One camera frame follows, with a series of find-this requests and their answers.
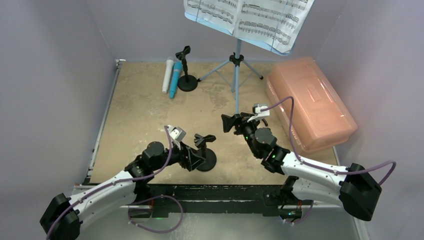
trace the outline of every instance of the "blue tripod stand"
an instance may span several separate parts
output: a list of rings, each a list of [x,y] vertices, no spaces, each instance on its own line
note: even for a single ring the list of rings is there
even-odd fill
[[[246,80],[250,77],[250,75],[252,73],[255,73],[259,79],[264,79],[264,77],[258,72],[256,71],[256,69],[254,69],[246,60],[244,60],[244,56],[240,54],[242,50],[242,40],[237,38],[237,45],[235,47],[235,52],[233,55],[229,56],[229,59],[226,60],[225,62],[221,63],[219,66],[215,67],[212,71],[206,73],[204,76],[200,77],[199,79],[197,79],[198,82],[201,82],[202,80],[204,80],[205,78],[207,78],[209,75],[213,74],[213,73],[217,73],[219,74],[219,76],[221,76],[221,78],[231,87],[231,92],[234,93],[235,92],[235,113],[238,114],[239,113],[239,87],[246,82]],[[231,84],[225,79],[224,76],[221,75],[221,73],[218,71],[220,68],[224,67],[225,65],[229,64],[229,63],[233,63],[234,64],[234,73],[232,74],[232,82]],[[244,63],[248,68],[250,68],[250,70],[252,70],[252,72],[250,73],[250,75],[241,83],[239,84],[239,68],[240,68],[240,63]]]

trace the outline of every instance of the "sheet music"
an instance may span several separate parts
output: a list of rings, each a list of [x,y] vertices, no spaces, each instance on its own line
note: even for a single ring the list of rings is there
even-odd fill
[[[184,0],[185,11],[233,33],[239,0]]]
[[[184,0],[185,11],[226,28],[234,37],[292,49],[314,0]]]
[[[244,0],[233,36],[290,51],[314,0]]]

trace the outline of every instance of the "cable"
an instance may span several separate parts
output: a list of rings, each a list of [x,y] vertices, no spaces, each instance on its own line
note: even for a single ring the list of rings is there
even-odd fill
[[[139,227],[139,228],[141,228],[141,229],[144,229],[144,230],[147,230],[147,231],[149,231],[149,232],[156,233],[156,234],[166,234],[166,233],[172,232],[172,231],[174,231],[175,229],[177,229],[177,228],[178,228],[178,226],[180,226],[180,224],[183,222],[183,216],[184,216],[183,212],[184,212],[184,210],[183,210],[183,206],[181,206],[181,203],[180,203],[177,199],[175,199],[174,197],[172,197],[172,196],[167,196],[167,195],[160,195],[160,196],[154,196],[154,197],[151,197],[151,198],[146,199],[146,200],[143,200],[143,201],[134,202],[134,203],[131,203],[131,204],[132,204],[132,205],[138,205],[138,204],[142,204],[142,203],[145,203],[145,202],[147,202],[147,201],[150,201],[150,200],[160,199],[160,198],[167,198],[167,199],[171,199],[171,200],[175,201],[175,202],[176,202],[176,204],[178,205],[179,209],[181,210],[181,216],[180,216],[180,218],[179,218],[179,220],[178,220],[178,222],[176,223],[176,225],[175,225],[175,226],[171,227],[171,228],[170,228],[170,229],[168,229],[168,230],[154,230],[154,229],[151,229],[151,228],[148,228],[148,227],[142,226],[142,225],[140,225],[140,224],[138,224],[138,223],[134,222],[134,221],[133,221],[133,219],[132,219],[132,218],[131,218],[131,216],[130,216],[130,213],[128,213],[129,223],[133,224],[133,225],[134,225],[134,226],[136,226],[136,227]]]
[[[78,201],[76,201],[76,202],[74,202],[74,203],[72,203],[69,207],[67,207],[57,218],[56,218],[56,220],[53,222],[53,224],[51,225],[51,227],[50,227],[50,229],[48,230],[48,232],[47,232],[47,236],[46,236],[46,240],[49,240],[49,238],[50,238],[50,235],[52,235],[52,232],[53,232],[53,229],[55,229],[55,227],[56,227],[56,225],[58,224],[58,222],[64,217],[64,215],[67,213],[67,212],[69,212],[71,209],[73,209],[75,206],[77,206],[78,204],[80,204],[80,203],[82,203],[84,200],[86,200],[87,198],[89,198],[90,196],[92,196],[93,194],[96,194],[96,193],[98,193],[99,191],[101,191],[101,190],[103,190],[103,189],[106,189],[106,188],[108,188],[108,187],[110,187],[110,186],[113,186],[114,184],[118,184],[118,183],[122,183],[122,182],[128,182],[128,181],[140,181],[140,180],[144,180],[144,179],[148,179],[148,178],[151,178],[151,177],[153,177],[153,176],[155,176],[155,175],[157,175],[157,174],[159,174],[160,172],[162,172],[164,169],[165,169],[165,167],[168,165],[168,163],[170,162],[170,159],[171,159],[171,154],[172,154],[172,142],[171,142],[171,136],[170,136],[170,133],[169,133],[169,131],[168,131],[168,127],[167,126],[163,126],[164,128],[165,128],[165,133],[166,133],[166,136],[167,136],[167,138],[168,138],[168,143],[169,143],[169,153],[168,153],[168,157],[166,158],[166,161],[165,161],[165,164],[159,169],[159,170],[157,170],[156,172],[154,172],[154,173],[152,173],[152,174],[150,174],[150,175],[147,175],[147,176],[142,176],[142,177],[134,177],[134,178],[125,178],[125,179],[119,179],[119,180],[116,180],[114,183],[113,182],[110,182],[110,183],[108,183],[108,184],[105,184],[105,185],[103,185],[103,186],[101,186],[101,187],[99,187],[99,188],[97,188],[97,189],[95,189],[95,190],[93,190],[93,191],[91,191],[91,192],[89,192],[89,193],[87,193],[87,194],[85,194],[84,196],[82,196],[81,197],[81,199],[79,199]]]
[[[272,105],[270,107],[267,107],[265,109],[261,109],[260,111],[261,112],[264,112],[264,111],[268,111],[270,109],[273,109],[273,108],[275,108],[276,106],[280,105],[281,103],[283,103],[284,101],[286,101],[288,99],[291,99],[291,110],[290,110],[290,117],[289,117],[289,120],[288,120],[288,138],[290,140],[291,147],[293,148],[294,155],[299,160],[299,162],[305,164],[306,166],[309,166],[309,167],[312,167],[312,168],[316,168],[316,169],[319,169],[319,170],[322,170],[322,171],[326,171],[326,172],[329,172],[329,173],[338,174],[338,175],[358,175],[358,174],[365,174],[365,173],[369,173],[369,172],[375,171],[377,169],[381,169],[382,167],[385,167],[385,166],[391,164],[391,168],[389,169],[389,171],[386,173],[386,175],[378,183],[380,186],[387,180],[387,178],[389,178],[389,176],[395,170],[395,168],[396,168],[396,162],[393,161],[393,160],[389,160],[389,161],[383,162],[383,163],[381,163],[381,164],[379,164],[377,166],[373,166],[371,168],[364,169],[364,170],[359,170],[359,171],[334,171],[333,169],[328,169],[326,167],[318,166],[318,165],[309,163],[309,162],[301,159],[301,156],[299,155],[298,151],[296,150],[295,141],[293,140],[293,136],[292,136],[292,133],[291,133],[291,131],[292,131],[292,124],[293,124],[293,114],[294,114],[293,111],[295,109],[295,99],[292,96],[287,96],[287,97],[281,99],[276,104],[274,104],[274,105]]]
[[[308,216],[309,216],[309,214],[311,214],[311,210],[312,210],[312,206],[314,205],[314,201],[311,201],[310,202],[310,207],[309,207],[309,209],[307,210],[307,212],[306,212],[306,214],[305,214],[305,216],[303,216],[303,217],[301,217],[300,219],[299,219],[299,221],[296,221],[296,222],[292,222],[291,224],[293,224],[293,225],[295,225],[295,224],[300,224],[301,222],[303,222]]]

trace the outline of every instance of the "orange plastic box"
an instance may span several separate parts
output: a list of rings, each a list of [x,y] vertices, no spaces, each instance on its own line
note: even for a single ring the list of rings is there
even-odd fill
[[[267,76],[266,93],[272,104],[287,96],[294,97],[291,133],[300,151],[311,153],[344,143],[358,128],[311,57],[275,64]],[[287,134],[291,104],[289,99],[274,108]]]

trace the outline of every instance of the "white wall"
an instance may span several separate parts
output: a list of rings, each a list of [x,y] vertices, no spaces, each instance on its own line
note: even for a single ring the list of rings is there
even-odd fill
[[[84,1],[0,1],[0,235],[43,239],[87,172],[115,61]]]
[[[87,0],[115,58],[165,61],[191,46],[189,61],[223,62],[236,50],[236,39],[186,19],[183,0]],[[347,0],[316,0],[290,58],[316,57]],[[244,43],[251,61],[288,59]]]
[[[421,0],[349,0],[316,58],[358,124],[337,147],[341,163],[398,163],[367,224],[372,240],[424,239],[423,13]]]

